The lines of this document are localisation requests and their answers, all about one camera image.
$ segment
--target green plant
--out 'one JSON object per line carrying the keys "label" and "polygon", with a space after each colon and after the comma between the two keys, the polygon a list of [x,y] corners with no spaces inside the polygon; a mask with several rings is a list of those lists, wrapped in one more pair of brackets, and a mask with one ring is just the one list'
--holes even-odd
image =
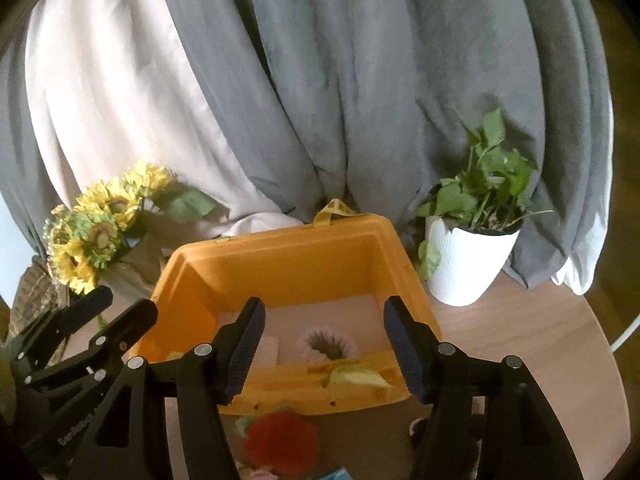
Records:
{"label": "green plant", "polygon": [[[429,201],[416,210],[416,216],[450,219],[455,226],[472,232],[508,233],[527,216],[551,212],[526,212],[527,187],[537,168],[518,150],[509,152],[500,146],[506,136],[500,108],[484,115],[480,130],[462,125],[471,144],[466,170],[454,178],[443,178],[431,190]],[[426,279],[437,268],[440,254],[428,245],[419,252],[422,271],[418,273]]]}

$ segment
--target wooden floor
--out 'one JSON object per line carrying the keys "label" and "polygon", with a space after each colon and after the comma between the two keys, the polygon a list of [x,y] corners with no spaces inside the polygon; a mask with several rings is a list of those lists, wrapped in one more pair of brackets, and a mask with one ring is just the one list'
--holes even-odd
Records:
{"label": "wooden floor", "polygon": [[[609,0],[591,0],[607,53],[615,132],[609,234],[586,297],[614,341],[640,313],[640,41]],[[616,352],[640,431],[640,330]]]}

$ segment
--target teal object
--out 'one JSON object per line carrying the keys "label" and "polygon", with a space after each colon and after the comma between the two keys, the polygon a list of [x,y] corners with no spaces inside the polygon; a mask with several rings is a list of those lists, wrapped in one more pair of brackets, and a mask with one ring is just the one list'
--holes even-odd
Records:
{"label": "teal object", "polygon": [[349,475],[348,471],[345,468],[338,469],[338,471],[331,473],[320,480],[353,480],[351,475]]}
{"label": "teal object", "polygon": [[242,438],[247,438],[246,430],[257,420],[255,416],[241,416],[236,420],[236,430]]}

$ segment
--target orange plastic crate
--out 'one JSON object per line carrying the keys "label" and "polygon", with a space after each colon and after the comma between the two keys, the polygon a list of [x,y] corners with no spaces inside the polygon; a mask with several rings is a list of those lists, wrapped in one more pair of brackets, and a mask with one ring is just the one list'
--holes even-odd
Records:
{"label": "orange plastic crate", "polygon": [[[219,238],[181,247],[162,273],[152,299],[158,323],[132,349],[150,362],[210,341],[220,312],[239,311],[251,296],[267,308],[372,294],[382,317],[385,301],[402,298],[415,320],[440,329],[392,224],[377,215],[332,224]],[[222,413],[260,415],[289,406],[303,415],[372,408],[409,393],[389,349],[361,356],[392,388],[323,387],[337,364],[252,368],[242,394]]]}

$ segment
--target fabric backdrop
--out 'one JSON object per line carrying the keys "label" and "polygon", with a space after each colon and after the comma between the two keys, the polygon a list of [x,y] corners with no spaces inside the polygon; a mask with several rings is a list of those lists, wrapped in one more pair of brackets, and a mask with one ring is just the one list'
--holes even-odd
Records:
{"label": "fabric backdrop", "polygon": [[42,229],[60,203],[31,124],[24,78],[26,27],[0,59],[0,190],[12,218],[33,250],[44,256]]}
{"label": "fabric backdrop", "polygon": [[252,214],[310,221],[337,197],[410,244],[415,207],[466,159],[458,116],[500,106],[508,147],[542,169],[532,209],[554,209],[527,219],[508,271],[578,293],[593,279],[612,138],[588,0],[42,0],[24,55],[62,200],[145,158],[224,206],[192,238]]}

